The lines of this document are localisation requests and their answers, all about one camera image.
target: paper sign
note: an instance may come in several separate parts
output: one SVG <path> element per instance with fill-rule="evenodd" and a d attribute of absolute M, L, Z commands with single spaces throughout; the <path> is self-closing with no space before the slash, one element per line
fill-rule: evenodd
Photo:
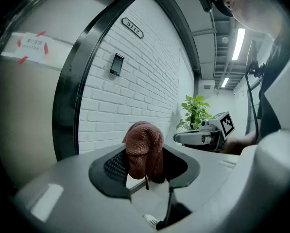
<path fill-rule="evenodd" d="M 42 62 L 46 55 L 49 54 L 49 45 L 51 38 L 43 35 L 36 36 L 33 33 L 26 33 L 25 36 L 18 41 L 15 57 L 19 59 L 26 58 L 30 61 Z"/>

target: fluorescent light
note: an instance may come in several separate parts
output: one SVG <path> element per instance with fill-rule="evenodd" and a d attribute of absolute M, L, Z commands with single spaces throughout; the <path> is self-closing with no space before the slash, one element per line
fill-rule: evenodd
<path fill-rule="evenodd" d="M 224 88 L 226 86 L 226 84 L 228 83 L 229 78 L 225 78 L 223 83 L 222 83 L 222 88 Z"/>
<path fill-rule="evenodd" d="M 245 29 L 239 29 L 238 30 L 237 43 L 236 43 L 236 47 L 234 49 L 232 60 L 237 60 L 238 59 L 239 54 L 241 52 L 244 36 L 245 36 Z"/>

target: potted plant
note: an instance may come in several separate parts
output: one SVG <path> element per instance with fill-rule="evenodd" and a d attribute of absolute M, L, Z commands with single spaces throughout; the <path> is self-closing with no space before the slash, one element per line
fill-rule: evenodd
<path fill-rule="evenodd" d="M 197 95 L 195 98 L 186 95 L 187 103 L 182 103 L 182 110 L 187 110 L 184 121 L 181 119 L 176 129 L 183 128 L 187 130 L 197 130 L 202 120 L 212 117 L 212 115 L 206 112 L 206 107 L 210 107 L 208 103 L 204 103 L 204 98 L 201 95 Z"/>

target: black cable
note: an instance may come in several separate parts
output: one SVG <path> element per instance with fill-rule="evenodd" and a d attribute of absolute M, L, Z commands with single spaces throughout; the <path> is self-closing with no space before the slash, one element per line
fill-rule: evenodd
<path fill-rule="evenodd" d="M 257 122 L 256 111 L 255 111 L 255 108 L 254 108 L 254 101 L 253 101 L 252 91 L 251 91 L 250 83 L 248 82 L 247 74 L 248 74 L 248 71 L 245 73 L 245 79 L 246 79 L 246 83 L 247 83 L 247 89 L 248 89 L 248 92 L 249 92 L 250 97 L 251 97 L 251 104 L 252 104 L 252 110 L 253 110 L 255 128 L 256 128 L 256 142 L 257 142 L 257 139 L 259 137 L 258 122 Z"/>

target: ceiling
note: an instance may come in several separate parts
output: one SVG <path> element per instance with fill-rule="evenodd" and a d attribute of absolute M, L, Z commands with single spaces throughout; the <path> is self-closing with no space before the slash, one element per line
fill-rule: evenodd
<path fill-rule="evenodd" d="M 229 81 L 224 89 L 233 90 L 241 81 L 246 70 L 246 60 L 251 40 L 257 42 L 259 51 L 265 34 L 253 32 L 237 22 L 233 17 L 224 16 L 216 7 L 206 13 L 199 0 L 175 0 L 190 27 L 199 55 L 201 77 L 215 81 L 215 88 L 221 89 L 224 78 Z M 238 60 L 232 61 L 238 28 L 245 28 L 245 37 Z M 226 37 L 229 42 L 223 43 Z"/>

